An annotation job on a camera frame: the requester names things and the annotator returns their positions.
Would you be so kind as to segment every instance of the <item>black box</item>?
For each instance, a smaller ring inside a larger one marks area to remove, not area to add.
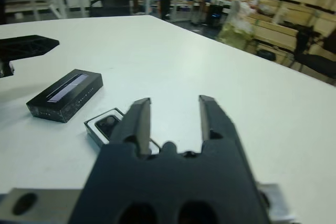
[[[66,123],[103,86],[101,74],[75,69],[27,102],[33,116]]]

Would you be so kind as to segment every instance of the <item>plastic bag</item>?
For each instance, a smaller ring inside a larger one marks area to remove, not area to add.
[[[234,1],[227,22],[218,34],[217,41],[244,50],[253,38],[253,27],[246,17],[253,13],[247,3]]]

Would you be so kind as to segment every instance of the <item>small black box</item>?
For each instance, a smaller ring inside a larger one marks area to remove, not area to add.
[[[27,102],[33,116],[66,123],[103,86],[101,74],[75,69]]]

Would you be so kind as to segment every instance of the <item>chair leg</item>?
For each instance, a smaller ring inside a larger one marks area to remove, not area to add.
[[[300,69],[299,69],[300,73],[302,72],[302,69],[303,69],[303,64],[301,64],[301,66],[300,66]]]
[[[292,66],[294,65],[295,61],[293,61],[288,67],[292,68]]]

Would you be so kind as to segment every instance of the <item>black product box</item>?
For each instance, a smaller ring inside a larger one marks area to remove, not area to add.
[[[27,102],[33,116],[68,122],[103,86],[101,74],[75,69]]]

